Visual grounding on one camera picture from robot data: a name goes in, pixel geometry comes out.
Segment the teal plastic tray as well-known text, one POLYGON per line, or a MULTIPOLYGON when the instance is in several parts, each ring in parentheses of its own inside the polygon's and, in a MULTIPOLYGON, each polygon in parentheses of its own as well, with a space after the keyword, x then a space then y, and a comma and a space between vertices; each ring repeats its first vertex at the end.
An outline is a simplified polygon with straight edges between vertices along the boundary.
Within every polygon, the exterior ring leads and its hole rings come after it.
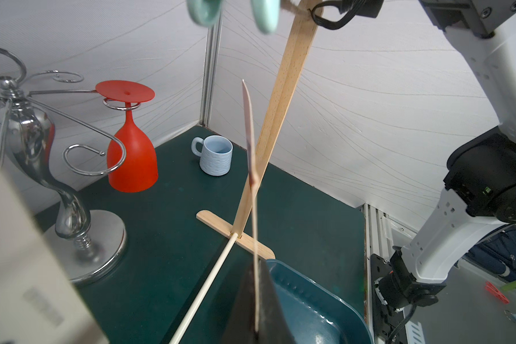
POLYGON ((267 268, 296 343, 372 343, 363 317, 345 301, 285 263, 267 268))

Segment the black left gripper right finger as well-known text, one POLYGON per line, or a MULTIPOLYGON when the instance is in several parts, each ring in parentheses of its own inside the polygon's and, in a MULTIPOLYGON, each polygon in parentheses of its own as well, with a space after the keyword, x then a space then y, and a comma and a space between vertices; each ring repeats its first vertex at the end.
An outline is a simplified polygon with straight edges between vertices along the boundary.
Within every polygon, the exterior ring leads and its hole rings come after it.
POLYGON ((295 343, 264 260, 258 260, 256 343, 295 343))

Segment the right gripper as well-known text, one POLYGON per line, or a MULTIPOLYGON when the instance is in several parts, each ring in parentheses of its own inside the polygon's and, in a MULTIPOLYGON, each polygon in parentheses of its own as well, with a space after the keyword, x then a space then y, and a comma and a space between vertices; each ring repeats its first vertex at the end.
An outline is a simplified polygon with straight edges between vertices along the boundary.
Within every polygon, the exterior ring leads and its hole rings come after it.
POLYGON ((327 30, 339 30, 349 23, 355 16, 377 18, 384 0, 335 0, 323 1, 310 10, 312 20, 319 27, 327 30), (338 21, 331 21, 319 15, 319 9, 334 7, 343 16, 338 21))

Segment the red plastic goblet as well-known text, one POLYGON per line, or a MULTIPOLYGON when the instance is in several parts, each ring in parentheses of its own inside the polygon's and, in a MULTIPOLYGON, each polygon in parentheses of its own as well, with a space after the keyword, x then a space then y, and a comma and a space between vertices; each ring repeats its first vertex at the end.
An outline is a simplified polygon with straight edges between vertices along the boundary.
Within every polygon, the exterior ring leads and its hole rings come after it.
POLYGON ((110 185, 124 193, 149 189, 159 179, 156 151, 149 137, 135 124, 132 108, 153 100, 154 91, 125 80, 103 81, 95 89, 104 97, 107 106, 110 101, 125 104, 126 121, 115 137, 126 148, 126 159, 118 169, 109 173, 110 185))

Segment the light blue mug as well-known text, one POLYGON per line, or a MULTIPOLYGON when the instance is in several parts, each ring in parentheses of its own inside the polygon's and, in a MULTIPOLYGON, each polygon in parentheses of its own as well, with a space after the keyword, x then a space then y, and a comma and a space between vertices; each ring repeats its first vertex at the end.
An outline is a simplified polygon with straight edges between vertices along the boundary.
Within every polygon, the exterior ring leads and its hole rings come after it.
POLYGON ((191 142, 192 153, 199 157, 201 170, 209 176, 224 176, 232 163, 233 144, 223 136, 195 137, 191 142))

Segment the chrome glass holder stand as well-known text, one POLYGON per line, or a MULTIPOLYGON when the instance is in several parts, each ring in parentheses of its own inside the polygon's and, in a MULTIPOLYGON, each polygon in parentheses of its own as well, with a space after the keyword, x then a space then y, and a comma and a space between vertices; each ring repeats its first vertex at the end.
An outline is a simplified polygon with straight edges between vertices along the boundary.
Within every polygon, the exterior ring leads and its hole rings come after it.
POLYGON ((19 68, 19 77, 0 76, 0 166, 9 158, 26 176, 58 193, 60 208, 45 233, 48 247, 74 285, 96 282, 120 262, 127 245, 123 220, 113 212, 89 210, 79 193, 57 180, 50 170, 55 125, 48 115, 67 113, 26 93, 27 68, 16 55, 0 48, 19 68))

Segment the white postcard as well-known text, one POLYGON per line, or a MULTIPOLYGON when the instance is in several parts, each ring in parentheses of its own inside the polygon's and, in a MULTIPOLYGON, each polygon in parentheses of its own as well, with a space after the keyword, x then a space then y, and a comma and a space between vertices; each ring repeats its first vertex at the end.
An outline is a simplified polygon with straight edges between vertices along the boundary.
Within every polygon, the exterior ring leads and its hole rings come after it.
POLYGON ((0 172, 0 343, 108 343, 0 172))
POLYGON ((252 115, 252 102, 250 100, 249 91, 244 80, 242 80, 242 96, 244 103, 244 115, 245 115, 245 131, 247 140, 247 168, 248 168, 248 179, 249 179, 249 190, 251 195, 251 223, 252 223, 252 238, 253 238, 253 275, 254 275, 254 288, 255 288, 255 319, 254 319, 254 332, 255 337, 259 337, 259 316, 260 316, 260 290, 259 290, 259 255, 258 255, 258 226, 257 226, 257 190, 258 190, 258 176, 256 169, 256 156, 255 156, 255 133, 254 133, 254 121, 252 115))

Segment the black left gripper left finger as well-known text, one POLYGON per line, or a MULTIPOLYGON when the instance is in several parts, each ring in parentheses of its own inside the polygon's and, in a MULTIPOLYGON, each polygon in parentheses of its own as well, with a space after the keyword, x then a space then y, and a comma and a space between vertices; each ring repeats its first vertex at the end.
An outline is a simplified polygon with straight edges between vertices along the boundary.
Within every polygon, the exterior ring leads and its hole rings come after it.
POLYGON ((243 275, 221 343, 258 343, 255 308, 255 274, 252 263, 243 275))

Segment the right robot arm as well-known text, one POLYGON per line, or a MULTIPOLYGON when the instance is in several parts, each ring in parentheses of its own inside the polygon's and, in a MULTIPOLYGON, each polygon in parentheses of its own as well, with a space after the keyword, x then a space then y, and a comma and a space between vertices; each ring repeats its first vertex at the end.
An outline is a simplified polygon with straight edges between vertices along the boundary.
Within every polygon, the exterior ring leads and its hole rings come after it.
POLYGON ((474 245, 516 224, 516 1, 422 1, 421 8, 465 59, 498 124, 451 154, 436 208, 375 281, 375 301, 392 311, 434 305, 474 245))

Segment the wooden drying rack frame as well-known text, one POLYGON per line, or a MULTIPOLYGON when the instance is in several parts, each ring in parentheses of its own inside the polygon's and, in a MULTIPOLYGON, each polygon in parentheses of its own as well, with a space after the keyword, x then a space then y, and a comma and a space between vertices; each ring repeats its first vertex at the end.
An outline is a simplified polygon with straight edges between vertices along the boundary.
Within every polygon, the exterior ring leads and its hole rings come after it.
MULTIPOLYGON (((265 34, 273 33, 279 21, 280 12, 285 10, 294 14, 288 42, 282 56, 275 85, 269 99, 268 109, 262 124, 259 136, 255 135, 255 156, 258 176, 258 190, 267 170, 275 144, 280 134, 286 114, 294 96, 295 90, 302 73, 305 61, 309 54, 312 41, 315 38, 317 25, 312 20, 310 10, 319 4, 318 1, 253 1, 252 10, 255 22, 259 30, 265 34)), ((225 222, 217 215, 209 211, 200 211, 197 214, 199 221, 227 237, 228 242, 219 258, 214 263, 212 270, 206 277, 196 297, 193 299, 189 309, 186 311, 180 325, 172 335, 171 343, 180 343, 189 325, 197 314, 204 298, 211 288, 220 269, 223 267, 226 258, 232 251, 233 246, 239 245, 248 252, 254 253, 251 223, 251 195, 249 190, 249 179, 245 183, 236 218, 233 224, 225 222)), ((267 248, 259 242, 258 229, 258 255, 259 259, 266 262, 269 259, 267 248)))

